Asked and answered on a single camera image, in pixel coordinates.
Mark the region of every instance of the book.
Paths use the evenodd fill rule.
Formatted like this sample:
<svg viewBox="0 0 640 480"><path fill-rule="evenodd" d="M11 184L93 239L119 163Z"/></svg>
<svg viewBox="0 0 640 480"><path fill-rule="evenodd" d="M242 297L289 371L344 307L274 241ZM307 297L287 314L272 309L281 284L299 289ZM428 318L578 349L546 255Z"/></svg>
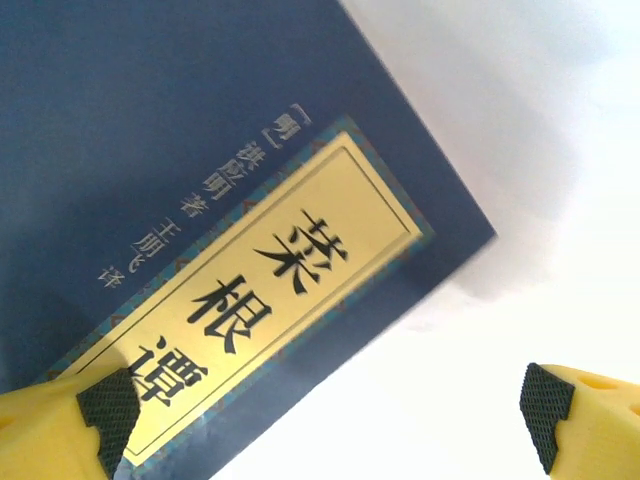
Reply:
<svg viewBox="0 0 640 480"><path fill-rule="evenodd" d="M494 230L337 1L4 7L0 391L124 363L206 479Z"/></svg>

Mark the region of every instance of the blue patterned border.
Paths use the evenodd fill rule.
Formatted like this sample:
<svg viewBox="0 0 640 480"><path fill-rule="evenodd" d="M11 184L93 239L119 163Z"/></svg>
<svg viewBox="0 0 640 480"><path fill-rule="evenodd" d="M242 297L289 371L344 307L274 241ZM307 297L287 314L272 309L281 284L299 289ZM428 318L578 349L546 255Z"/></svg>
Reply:
<svg viewBox="0 0 640 480"><path fill-rule="evenodd" d="M195 259L200 252L211 245L223 232L225 232L231 225L240 220L247 212L249 212L255 205L263 200L269 193L280 185L285 179L287 179L293 172L298 170L302 165L307 163L320 149L330 143L341 132L347 132L353 139L353 141L360 147L364 155L367 157L371 165L375 168L378 174L382 177L385 183L393 191L398 201L402 204L405 210L411 215L414 222L420 227L423 232L423 237L420 241L412 244L407 250L402 252L394 261L390 262L385 268L381 269L377 274L370 277L363 285L360 286L351 295L346 297L343 301L335 305L329 310L321 319L316 321L311 327L307 328L302 334L300 334L294 341L283 347L280 351L275 353L269 360L267 360L262 366L257 368L251 373L244 381L242 381L236 388L227 393L222 399L214 404L207 412L204 413L198 420L193 422L187 428L185 428L180 434L176 435L170 442L164 445L156 453L154 453L149 459L140 467L134 471L133 465L124 460L120 465L119 473L129 472L134 478L139 474L152 468L157 462L161 461L168 451L172 450L178 444L180 444L190 433L197 430L201 425L206 424L211 420L218 412L220 412L226 405L233 402L238 396L242 395L253 383L255 383L260 377L271 370L280 360L286 357L291 351L300 347L304 342L311 338L316 331L325 326L328 322L333 321L342 312L344 312L350 305L358 302L360 298L367 292L367 290L375 284L378 280L386 277L393 271L395 271L402 263L404 263L413 253L422 249L427 243L433 239L435 233L431 226L424 219L418 208L413 204L407 193L402 186L398 183L391 171L388 169L384 161L377 154L371 143L366 139L362 131L357 127L355 122L348 116L342 117L335 122L331 127L320 134L315 140L307 145L302 151L296 155L291 161L289 161L284 167L276 172L269 180L267 180L261 187L259 187L253 194L251 194L242 204L238 205L231 212L229 212L222 220L220 220L210 231L203 235L194 245L189 247L180 257L172 262L168 267L160 272L151 282L143 287L143 289L129 299L122 307L120 307L114 314L112 314L106 321L104 321L93 333L88 335L82 342L80 342L74 349L72 349L61 360L56 362L51 369L49 369L38 380L46 381L57 377L60 373L66 370L73 362L75 362L84 352L95 345L101 338L109 333L114 327L122 322L129 314L131 314L136 308L138 308L146 299L148 299L154 292L160 289L165 283L167 283L173 276L179 272L182 268L188 265L193 259Z"/></svg>

